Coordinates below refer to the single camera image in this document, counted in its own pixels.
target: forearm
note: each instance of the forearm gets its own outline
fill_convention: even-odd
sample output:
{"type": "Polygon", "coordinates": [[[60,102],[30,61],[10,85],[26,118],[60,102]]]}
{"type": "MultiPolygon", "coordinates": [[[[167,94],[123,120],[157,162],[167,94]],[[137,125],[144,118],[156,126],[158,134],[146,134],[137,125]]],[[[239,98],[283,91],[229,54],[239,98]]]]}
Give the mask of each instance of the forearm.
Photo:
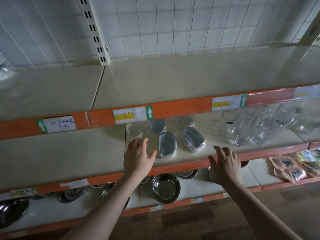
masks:
{"type": "Polygon", "coordinates": [[[246,187],[238,182],[230,182],[224,188],[239,206],[257,239],[301,240],[246,187]]]}
{"type": "Polygon", "coordinates": [[[137,185],[133,178],[122,176],[99,205],[63,237],[63,240],[108,239],[123,207],[137,185]]]}

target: wooden floor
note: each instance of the wooden floor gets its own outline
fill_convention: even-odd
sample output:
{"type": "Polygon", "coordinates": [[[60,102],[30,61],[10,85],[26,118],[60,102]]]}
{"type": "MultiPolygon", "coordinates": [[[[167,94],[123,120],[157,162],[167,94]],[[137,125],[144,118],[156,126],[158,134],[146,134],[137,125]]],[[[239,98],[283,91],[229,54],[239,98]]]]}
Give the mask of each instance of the wooden floor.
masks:
{"type": "MultiPolygon", "coordinates": [[[[254,195],[302,239],[320,239],[320,182],[254,195]]],[[[66,231],[20,239],[59,239],[66,231]]],[[[224,198],[119,218],[109,239],[252,240],[255,237],[238,206],[231,198],[224,198]]]]}

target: hand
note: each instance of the hand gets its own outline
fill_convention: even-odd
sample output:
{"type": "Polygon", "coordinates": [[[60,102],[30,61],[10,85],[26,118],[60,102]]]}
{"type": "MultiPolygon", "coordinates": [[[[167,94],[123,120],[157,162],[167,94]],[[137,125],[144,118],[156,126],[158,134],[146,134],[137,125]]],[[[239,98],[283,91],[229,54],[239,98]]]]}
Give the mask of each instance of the hand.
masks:
{"type": "Polygon", "coordinates": [[[212,156],[209,156],[209,161],[219,184],[224,187],[230,183],[242,183],[241,164],[237,155],[228,147],[215,145],[214,149],[217,151],[218,162],[212,156]]]}
{"type": "Polygon", "coordinates": [[[124,155],[123,172],[137,183],[140,183],[150,172],[155,161],[157,151],[153,151],[147,157],[148,138],[140,137],[132,140],[124,155]]]}

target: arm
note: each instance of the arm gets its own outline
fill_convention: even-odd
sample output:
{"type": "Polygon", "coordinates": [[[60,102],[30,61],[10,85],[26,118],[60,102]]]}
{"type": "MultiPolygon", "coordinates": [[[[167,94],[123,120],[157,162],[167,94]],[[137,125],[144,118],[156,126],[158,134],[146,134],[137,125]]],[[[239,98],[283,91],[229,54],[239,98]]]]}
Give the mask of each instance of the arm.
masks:
{"type": "Polygon", "coordinates": [[[74,227],[62,240],[105,240],[108,239],[129,196],[147,176],[157,152],[147,157],[148,138],[136,138],[128,145],[124,155],[123,176],[91,210],[82,222],[74,227]]]}
{"type": "Polygon", "coordinates": [[[209,156],[221,186],[239,206],[257,239],[301,240],[286,224],[265,207],[241,181],[240,160],[230,148],[218,146],[217,162],[209,156]]]}

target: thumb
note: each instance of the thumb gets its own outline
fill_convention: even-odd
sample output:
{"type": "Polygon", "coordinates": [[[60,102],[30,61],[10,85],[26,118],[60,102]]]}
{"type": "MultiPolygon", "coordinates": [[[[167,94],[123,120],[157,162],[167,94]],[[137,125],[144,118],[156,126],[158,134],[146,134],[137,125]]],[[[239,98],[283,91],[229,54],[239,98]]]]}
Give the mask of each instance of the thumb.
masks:
{"type": "Polygon", "coordinates": [[[215,167],[217,165],[216,160],[214,160],[213,156],[208,156],[211,167],[215,167]]]}
{"type": "Polygon", "coordinates": [[[154,161],[156,159],[157,151],[154,150],[153,152],[150,153],[150,156],[148,157],[149,160],[154,161]]]}

